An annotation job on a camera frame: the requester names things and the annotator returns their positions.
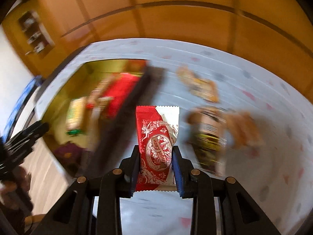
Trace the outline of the red white candy packet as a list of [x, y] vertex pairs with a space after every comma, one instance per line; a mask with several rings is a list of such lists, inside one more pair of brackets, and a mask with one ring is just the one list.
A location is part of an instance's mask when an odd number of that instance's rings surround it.
[[137, 106], [140, 171], [136, 191], [175, 191], [172, 148], [178, 138], [178, 106]]

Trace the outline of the gold tin box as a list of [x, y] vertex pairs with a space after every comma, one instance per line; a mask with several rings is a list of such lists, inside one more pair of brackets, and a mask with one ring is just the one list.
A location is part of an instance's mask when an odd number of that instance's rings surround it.
[[62, 175], [99, 177], [137, 143], [135, 108], [150, 104], [164, 69], [141, 59], [89, 61], [60, 72], [41, 102], [48, 124], [44, 143]]

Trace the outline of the purple snack packet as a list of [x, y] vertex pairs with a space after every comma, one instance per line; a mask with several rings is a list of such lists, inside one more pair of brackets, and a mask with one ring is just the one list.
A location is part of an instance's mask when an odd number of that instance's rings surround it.
[[78, 169], [81, 164], [84, 148], [68, 141], [54, 151], [54, 155], [63, 167], [69, 169]]

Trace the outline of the wooden door with niche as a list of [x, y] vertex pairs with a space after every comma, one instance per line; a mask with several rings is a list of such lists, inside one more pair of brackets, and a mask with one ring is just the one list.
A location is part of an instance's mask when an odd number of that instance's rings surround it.
[[2, 26], [33, 75], [47, 78], [67, 56], [53, 22], [38, 0], [18, 4], [6, 15]]

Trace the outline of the wooden wall cabinet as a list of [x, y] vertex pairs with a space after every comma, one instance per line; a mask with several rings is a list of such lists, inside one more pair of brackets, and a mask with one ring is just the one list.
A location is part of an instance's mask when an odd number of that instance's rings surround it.
[[[18, 4], [1, 0], [1, 21]], [[95, 41], [159, 38], [237, 55], [312, 99], [312, 2], [303, 0], [38, 0], [67, 56]]]

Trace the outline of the brown snack packet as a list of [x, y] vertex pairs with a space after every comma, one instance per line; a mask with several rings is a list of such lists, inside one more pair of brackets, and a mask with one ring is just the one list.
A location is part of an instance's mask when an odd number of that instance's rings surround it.
[[261, 133], [247, 111], [226, 112], [226, 129], [233, 137], [233, 148], [261, 147], [264, 144]]

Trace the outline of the white patterned tablecloth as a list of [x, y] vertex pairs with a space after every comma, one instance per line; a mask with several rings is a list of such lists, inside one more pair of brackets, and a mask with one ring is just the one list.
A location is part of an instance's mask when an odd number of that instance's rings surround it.
[[156, 95], [160, 105], [181, 113], [204, 101], [190, 94], [176, 71], [186, 67], [217, 85], [219, 107], [227, 111], [234, 134], [226, 173], [234, 176], [260, 204], [282, 234], [303, 233], [312, 223], [312, 104], [294, 87], [243, 58], [194, 43], [115, 39], [81, 51], [43, 89], [34, 107], [38, 118], [58, 90], [83, 63], [113, 58], [143, 58], [166, 69]]

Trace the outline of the green cracker packet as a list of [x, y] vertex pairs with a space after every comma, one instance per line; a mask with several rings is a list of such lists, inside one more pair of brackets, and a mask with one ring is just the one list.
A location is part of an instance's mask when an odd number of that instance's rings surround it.
[[87, 97], [73, 99], [66, 114], [66, 133], [68, 135], [81, 134], [83, 130]]

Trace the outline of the orange snack packet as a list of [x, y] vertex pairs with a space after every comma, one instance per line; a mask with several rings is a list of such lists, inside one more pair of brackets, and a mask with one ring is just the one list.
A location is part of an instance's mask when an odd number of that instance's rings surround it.
[[200, 78], [187, 66], [181, 66], [176, 70], [176, 74], [181, 82], [187, 86], [189, 92], [205, 101], [218, 103], [219, 96], [215, 82]]

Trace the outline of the red snack packet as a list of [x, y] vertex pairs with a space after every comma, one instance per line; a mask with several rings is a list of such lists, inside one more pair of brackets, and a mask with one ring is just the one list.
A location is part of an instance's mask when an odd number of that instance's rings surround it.
[[122, 107], [122, 104], [128, 95], [132, 92], [140, 78], [140, 76], [134, 74], [121, 73], [117, 76], [117, 79], [115, 79], [115, 81], [108, 87], [108, 89], [104, 91], [102, 97], [112, 98], [112, 100], [109, 101], [106, 109], [108, 118], [114, 118], [117, 115], [119, 109]]

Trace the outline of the yellow black snack packet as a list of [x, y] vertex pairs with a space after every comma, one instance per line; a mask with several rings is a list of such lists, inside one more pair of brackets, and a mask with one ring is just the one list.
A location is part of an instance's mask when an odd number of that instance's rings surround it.
[[187, 116], [191, 126], [190, 143], [202, 169], [217, 177], [226, 173], [226, 121], [221, 109], [206, 106], [193, 109]]

